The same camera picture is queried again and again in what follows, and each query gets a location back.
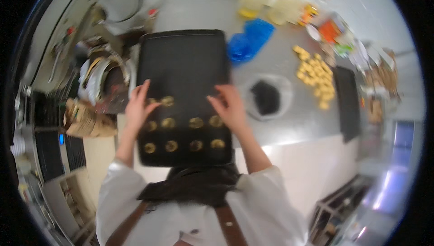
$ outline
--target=blue plastic bag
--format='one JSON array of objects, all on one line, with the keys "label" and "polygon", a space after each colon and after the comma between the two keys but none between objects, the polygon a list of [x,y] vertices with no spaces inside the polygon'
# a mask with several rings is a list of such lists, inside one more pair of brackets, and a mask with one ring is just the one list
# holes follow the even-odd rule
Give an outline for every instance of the blue plastic bag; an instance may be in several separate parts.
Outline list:
[{"label": "blue plastic bag", "polygon": [[274,29],[272,24],[261,19],[246,21],[244,33],[234,34],[228,43],[227,52],[234,65],[253,59]]}]

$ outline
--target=hand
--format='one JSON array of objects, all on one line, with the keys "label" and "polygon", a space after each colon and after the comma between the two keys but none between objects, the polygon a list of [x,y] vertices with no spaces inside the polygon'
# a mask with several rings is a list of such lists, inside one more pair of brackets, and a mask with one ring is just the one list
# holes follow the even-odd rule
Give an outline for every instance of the hand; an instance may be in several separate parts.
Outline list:
[{"label": "hand", "polygon": [[149,84],[151,81],[147,79],[143,85],[135,87],[131,92],[131,98],[125,108],[125,115],[127,117],[126,128],[134,130],[138,133],[143,126],[149,113],[151,113],[161,103],[146,104],[146,94],[148,93]]},{"label": "hand", "polygon": [[220,95],[227,103],[227,107],[223,105],[221,100],[215,97],[207,96],[207,99],[220,115],[225,125],[236,135],[248,129],[246,111],[236,87],[233,85],[215,85],[215,89],[220,92]]}]

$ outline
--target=metal work table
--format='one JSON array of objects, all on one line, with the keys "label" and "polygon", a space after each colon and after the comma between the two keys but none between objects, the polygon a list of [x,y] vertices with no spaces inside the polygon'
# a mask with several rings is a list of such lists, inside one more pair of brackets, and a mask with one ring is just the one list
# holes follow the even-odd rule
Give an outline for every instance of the metal work table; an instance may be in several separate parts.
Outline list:
[{"label": "metal work table", "polygon": [[[180,29],[221,29],[228,41],[241,33],[245,19],[237,13],[238,0],[162,0],[154,32]],[[259,18],[267,20],[265,12]],[[294,98],[289,110],[278,119],[261,122],[249,117],[248,122],[261,146],[293,144],[340,134],[336,98],[326,111],[318,108],[312,87],[295,75],[299,59],[292,51],[299,45],[310,53],[322,53],[319,44],[300,26],[276,26],[270,40],[250,62],[233,69],[232,79],[242,86],[256,74],[283,75],[291,81]],[[234,138],[234,147],[240,144]]]}]

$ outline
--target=paper bag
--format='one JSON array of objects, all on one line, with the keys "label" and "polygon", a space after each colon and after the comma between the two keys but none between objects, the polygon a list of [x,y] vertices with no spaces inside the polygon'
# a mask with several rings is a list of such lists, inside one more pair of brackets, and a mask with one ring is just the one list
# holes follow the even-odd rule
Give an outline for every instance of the paper bag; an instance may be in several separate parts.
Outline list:
[{"label": "paper bag", "polygon": [[111,137],[118,133],[107,115],[95,113],[92,106],[71,98],[66,102],[63,126],[73,137]]}]

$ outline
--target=red lid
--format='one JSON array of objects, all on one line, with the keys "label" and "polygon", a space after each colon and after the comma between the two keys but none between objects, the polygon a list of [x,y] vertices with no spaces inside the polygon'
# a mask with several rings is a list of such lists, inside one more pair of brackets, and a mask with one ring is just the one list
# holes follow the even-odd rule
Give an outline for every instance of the red lid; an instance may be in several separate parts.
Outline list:
[{"label": "red lid", "polygon": [[154,13],[156,13],[157,12],[157,9],[150,9],[149,11],[148,11],[148,15],[153,15]]},{"label": "red lid", "polygon": [[74,26],[70,26],[67,30],[66,30],[66,34],[69,36],[71,35],[75,30]]}]

